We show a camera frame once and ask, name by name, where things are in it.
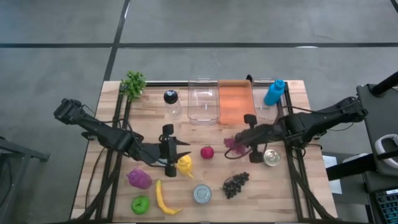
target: gray floor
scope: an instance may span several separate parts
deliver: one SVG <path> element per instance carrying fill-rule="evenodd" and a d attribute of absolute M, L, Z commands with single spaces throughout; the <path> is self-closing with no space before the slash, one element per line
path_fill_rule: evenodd
<path fill-rule="evenodd" d="M 123 2 L 0 0 L 0 43 L 112 43 Z M 397 42 L 397 20 L 389 0 L 132 0 L 121 42 Z M 87 142 L 52 113 L 62 98 L 95 108 L 110 51 L 0 49 L 0 135 L 51 153 L 30 165 L 14 223 L 68 219 Z M 111 80 L 127 70 L 148 80 L 302 79 L 320 109 L 395 72 L 396 58 L 398 48 L 119 49 Z M 321 143 L 370 151 L 362 123 Z M 340 217 L 366 221 L 361 209 L 338 206 Z"/>

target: wooden tabletop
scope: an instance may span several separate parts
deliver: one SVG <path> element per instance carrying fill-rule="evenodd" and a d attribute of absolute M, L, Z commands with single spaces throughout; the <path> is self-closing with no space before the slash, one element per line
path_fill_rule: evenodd
<path fill-rule="evenodd" d="M 310 108 L 304 82 L 302 80 L 287 81 L 289 83 L 290 97 L 294 106 Z M 112 120 L 116 107 L 119 82 L 104 82 L 99 98 L 96 118 L 99 120 Z M 123 157 L 121 175 L 119 178 L 118 194 L 114 209 L 114 222 L 292 222 L 297 221 L 289 170 L 282 142 L 269 144 L 268 149 L 275 149 L 281 154 L 281 162 L 276 167 L 266 167 L 264 164 L 252 164 L 248 156 L 238 160 L 228 160 L 224 157 L 226 148 L 224 138 L 230 138 L 236 133 L 247 129 L 247 125 L 192 126 L 187 117 L 188 87 L 175 87 L 180 96 L 183 115 L 178 120 L 172 120 L 163 101 L 163 93 L 170 87 L 147 87 L 143 95 L 132 104 L 129 121 L 135 132 L 145 137 L 144 142 L 156 143 L 162 133 L 162 126 L 174 124 L 174 136 L 179 140 L 188 142 L 190 146 L 178 146 L 178 152 L 191 151 L 193 160 L 194 179 L 177 174 L 170 178 L 164 175 L 164 170 L 136 162 L 131 158 Z M 259 123 L 271 123 L 261 119 Z M 215 150 L 214 158 L 204 160 L 200 157 L 200 149 L 211 146 Z M 102 147 L 95 141 L 88 145 L 81 179 L 73 206 L 72 218 L 81 215 L 85 207 L 86 190 L 93 170 L 95 160 Z M 89 203 L 97 194 L 100 185 L 105 161 L 105 154 L 101 156 L 89 194 Z M 336 208 L 328 184 L 325 166 L 319 147 L 307 148 L 304 157 L 308 181 L 311 191 L 326 210 L 336 217 Z M 155 186 L 147 190 L 132 187 L 126 177 L 136 166 L 146 171 L 153 180 L 162 181 L 162 191 L 165 204 L 170 208 L 183 208 L 176 215 L 165 215 L 158 208 L 155 197 Z M 242 192 L 234 198 L 227 200 L 220 187 L 232 175 L 242 172 L 250 173 L 250 180 L 242 187 Z M 206 184 L 212 190 L 211 201 L 206 205 L 194 202 L 193 189 L 198 184 Z M 108 191 L 104 201 L 104 214 L 108 211 Z M 147 195 L 151 206 L 145 215 L 135 215 L 131 211 L 131 202 L 138 195 Z M 305 200 L 300 191 L 300 198 L 305 217 Z"/>

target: artificial plant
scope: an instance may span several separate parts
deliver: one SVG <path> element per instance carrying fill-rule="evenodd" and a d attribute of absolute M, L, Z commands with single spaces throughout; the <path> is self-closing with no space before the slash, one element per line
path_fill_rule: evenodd
<path fill-rule="evenodd" d="M 145 76 L 141 72 L 134 72 L 129 70 L 127 72 L 127 79 L 122 80 L 122 85 L 125 86 L 121 94 L 127 96 L 128 101 L 139 98 L 142 90 L 146 86 Z"/>

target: orange tray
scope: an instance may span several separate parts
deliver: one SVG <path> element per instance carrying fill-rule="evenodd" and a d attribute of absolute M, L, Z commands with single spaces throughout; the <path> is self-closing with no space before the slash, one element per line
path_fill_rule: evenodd
<path fill-rule="evenodd" d="M 249 80 L 220 80 L 220 124 L 244 124 L 245 114 L 256 114 Z"/>

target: metal can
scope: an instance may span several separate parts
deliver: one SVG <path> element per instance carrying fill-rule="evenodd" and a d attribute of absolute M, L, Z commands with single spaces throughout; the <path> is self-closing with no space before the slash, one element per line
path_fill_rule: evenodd
<path fill-rule="evenodd" d="M 211 199 L 211 190 L 209 186 L 200 184 L 193 190 L 193 198 L 200 204 L 206 204 Z"/>
<path fill-rule="evenodd" d="M 266 150 L 264 152 L 264 162 L 271 167 L 278 165 L 280 162 L 279 153 L 273 149 Z"/>

